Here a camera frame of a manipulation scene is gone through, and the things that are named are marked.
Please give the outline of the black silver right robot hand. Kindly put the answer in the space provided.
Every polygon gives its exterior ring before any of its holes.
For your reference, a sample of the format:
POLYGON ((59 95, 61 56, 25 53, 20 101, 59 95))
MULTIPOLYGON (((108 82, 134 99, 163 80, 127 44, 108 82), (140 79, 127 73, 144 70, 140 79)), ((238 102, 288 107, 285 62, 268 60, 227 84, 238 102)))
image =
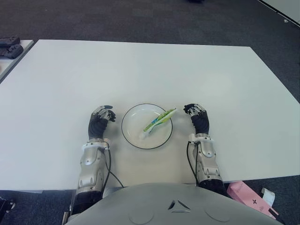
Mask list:
POLYGON ((183 110, 191 117, 196 134, 209 134, 210 123, 205 108, 199 104, 188 104, 183 110))

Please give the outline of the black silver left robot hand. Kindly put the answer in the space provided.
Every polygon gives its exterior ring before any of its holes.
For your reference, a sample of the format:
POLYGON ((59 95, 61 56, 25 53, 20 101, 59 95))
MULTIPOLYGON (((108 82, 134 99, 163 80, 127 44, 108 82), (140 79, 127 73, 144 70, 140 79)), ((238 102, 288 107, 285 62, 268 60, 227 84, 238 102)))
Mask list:
POLYGON ((92 112, 88 125, 89 139, 103 139, 108 122, 115 122, 116 119, 112 109, 113 106, 101 105, 92 112))

